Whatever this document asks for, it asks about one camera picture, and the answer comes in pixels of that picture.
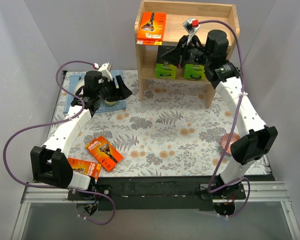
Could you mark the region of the green black razor box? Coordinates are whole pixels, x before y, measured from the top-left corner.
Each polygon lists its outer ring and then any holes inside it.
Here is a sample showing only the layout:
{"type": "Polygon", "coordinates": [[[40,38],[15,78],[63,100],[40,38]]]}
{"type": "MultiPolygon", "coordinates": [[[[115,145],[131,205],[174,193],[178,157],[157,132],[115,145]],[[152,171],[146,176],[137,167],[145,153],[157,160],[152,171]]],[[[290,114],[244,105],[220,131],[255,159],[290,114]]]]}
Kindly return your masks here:
{"type": "Polygon", "coordinates": [[[183,77],[192,81],[206,80],[205,68],[203,65],[187,63],[183,68],[183,77]]]}
{"type": "Polygon", "coordinates": [[[161,45],[157,50],[156,64],[155,64],[155,78],[156,79],[175,79],[177,74],[177,62],[175,60],[166,59],[162,55],[172,50],[174,46],[161,45]]]}

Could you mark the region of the orange razor box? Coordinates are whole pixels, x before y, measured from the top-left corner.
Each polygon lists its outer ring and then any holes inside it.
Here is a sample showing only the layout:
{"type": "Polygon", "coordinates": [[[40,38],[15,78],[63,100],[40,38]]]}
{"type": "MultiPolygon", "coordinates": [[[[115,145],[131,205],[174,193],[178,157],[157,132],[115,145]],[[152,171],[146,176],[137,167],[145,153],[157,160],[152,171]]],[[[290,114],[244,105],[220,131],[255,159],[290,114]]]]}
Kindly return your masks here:
{"type": "Polygon", "coordinates": [[[75,172],[93,177],[96,181],[98,180],[102,168],[101,164],[71,157],[67,160],[75,172]]]}
{"type": "Polygon", "coordinates": [[[144,12],[138,28],[136,44],[161,46],[166,28],[167,14],[164,12],[144,12]]]}
{"type": "Polygon", "coordinates": [[[85,148],[108,172],[114,170],[124,159],[123,155],[101,135],[86,144],[85,148]]]}

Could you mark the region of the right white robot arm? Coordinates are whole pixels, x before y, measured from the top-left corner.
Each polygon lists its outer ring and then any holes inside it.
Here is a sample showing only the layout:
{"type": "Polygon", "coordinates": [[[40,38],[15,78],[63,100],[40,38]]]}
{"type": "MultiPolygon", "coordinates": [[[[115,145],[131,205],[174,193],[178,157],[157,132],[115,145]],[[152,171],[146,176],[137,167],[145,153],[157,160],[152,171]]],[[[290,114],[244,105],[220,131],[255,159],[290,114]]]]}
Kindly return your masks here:
{"type": "Polygon", "coordinates": [[[184,35],[177,46],[166,53],[169,59],[181,58],[204,67],[206,79],[222,97],[228,110],[233,113],[233,128],[237,128],[239,140],[228,144],[232,160],[209,183],[210,193],[227,199],[235,192],[246,171],[261,159],[272,147],[278,131],[268,126],[253,107],[244,91],[244,75],[228,59],[227,34],[218,29],[208,32],[206,43],[191,33],[184,35]]]}

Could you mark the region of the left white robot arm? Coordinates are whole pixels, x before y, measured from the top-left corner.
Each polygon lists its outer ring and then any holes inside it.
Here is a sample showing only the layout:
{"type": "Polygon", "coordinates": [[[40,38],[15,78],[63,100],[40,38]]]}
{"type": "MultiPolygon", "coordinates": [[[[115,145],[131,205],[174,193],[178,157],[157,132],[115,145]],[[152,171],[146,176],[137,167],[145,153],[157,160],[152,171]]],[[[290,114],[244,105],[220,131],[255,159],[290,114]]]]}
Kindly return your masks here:
{"type": "Polygon", "coordinates": [[[78,189],[85,200],[93,199],[97,193],[93,178],[72,169],[68,162],[70,149],[103,102],[125,100],[131,95],[121,75],[112,76],[108,70],[86,72],[75,87],[65,122],[42,146],[34,146],[30,152],[34,180],[62,189],[78,189]]]}

